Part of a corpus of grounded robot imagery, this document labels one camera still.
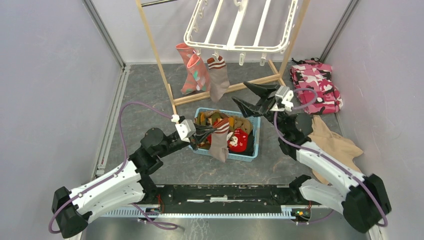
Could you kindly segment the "red sock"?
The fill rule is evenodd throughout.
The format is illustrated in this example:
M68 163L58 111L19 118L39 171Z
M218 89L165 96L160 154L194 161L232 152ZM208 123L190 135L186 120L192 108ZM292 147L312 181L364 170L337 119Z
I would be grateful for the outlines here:
M249 135L242 130L237 128L234 130L232 136L228 140L228 149L231 152L241 153L247 149Z

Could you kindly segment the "grey brown striped sock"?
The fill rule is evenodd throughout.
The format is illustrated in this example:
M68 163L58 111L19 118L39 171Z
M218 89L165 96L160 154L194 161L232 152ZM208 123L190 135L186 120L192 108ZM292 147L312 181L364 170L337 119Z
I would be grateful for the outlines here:
M217 103L230 86L227 65L222 56L217 59L209 58L207 65L210 78L210 98Z

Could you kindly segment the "pink sock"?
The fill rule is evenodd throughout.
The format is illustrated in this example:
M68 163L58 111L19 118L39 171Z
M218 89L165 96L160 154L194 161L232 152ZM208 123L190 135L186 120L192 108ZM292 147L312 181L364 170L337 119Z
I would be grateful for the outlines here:
M180 90L183 95L187 95L197 90L196 89L197 83L188 68L188 63L192 55L194 54L194 49L192 47L189 47L185 43L179 43L175 46L175 48L178 51L179 55L181 56L184 67L186 68L186 71L187 71L186 80L183 84L183 87Z
M204 64L201 57L197 54L193 54L188 63L187 69L191 80L188 84L187 93L192 93L194 91L210 91L210 76L206 65Z

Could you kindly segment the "white clip hanger frame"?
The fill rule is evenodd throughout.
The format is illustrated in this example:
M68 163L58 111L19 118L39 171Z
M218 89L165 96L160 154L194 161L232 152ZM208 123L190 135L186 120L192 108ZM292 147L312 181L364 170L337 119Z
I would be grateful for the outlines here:
M242 28L242 24L247 17L247 11L249 6L248 0L234 0L234 7L232 10L235 10L235 18L232 22L232 27L229 33L228 38L224 41L223 44L213 43L211 41L213 33L218 25L218 20L224 6L224 1L219 0L216 6L215 13L211 20L209 29L206 33L205 39L197 41L193 37L193 33L199 32L198 21L204 18L204 10L208 5L207 0L198 0L194 7L191 18L188 22L188 26L183 35L183 41L186 45L195 49L196 54L200 54L201 50L213 50L213 57L215 60L218 59L220 51L225 52L237 52L239 53L238 63L242 66L245 62L247 53L258 53L261 54L259 64L263 66L267 59L268 54L281 53L284 54L286 49L289 47L291 41L290 37L295 28L295 15L298 10L299 4L297 0L291 0L287 9L287 17L283 24L281 40L278 44L274 46L260 45L261 37L263 36L265 23L268 17L268 14L271 9L271 0L266 0L261 10L260 19L258 26L256 28L256 33L253 39L253 43L250 45L240 45L236 44L239 32Z

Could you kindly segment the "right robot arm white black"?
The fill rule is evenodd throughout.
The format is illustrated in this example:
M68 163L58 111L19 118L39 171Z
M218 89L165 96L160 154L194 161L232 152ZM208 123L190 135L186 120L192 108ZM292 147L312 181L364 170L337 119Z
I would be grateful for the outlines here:
M341 163L321 149L309 135L312 117L292 113L292 98L297 90L279 84L243 84L260 99L256 104L233 97L240 112L247 117L264 117L273 124L281 151L295 161L310 167L327 184L309 177L293 181L289 199L295 204L312 201L343 215L360 233L374 226L387 227L392 207L383 180L376 174L365 175Z

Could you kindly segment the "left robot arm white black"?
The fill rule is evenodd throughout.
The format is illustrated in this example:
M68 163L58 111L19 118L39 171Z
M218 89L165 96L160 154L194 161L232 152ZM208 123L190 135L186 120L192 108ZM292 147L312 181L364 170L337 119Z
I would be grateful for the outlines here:
M160 128L149 129L141 146L116 169L71 190L61 187L54 192L49 223L51 233L71 238L103 214L120 207L144 202L153 203L158 187L150 175L163 166L162 158L188 146L196 148L217 127L183 120L172 134Z

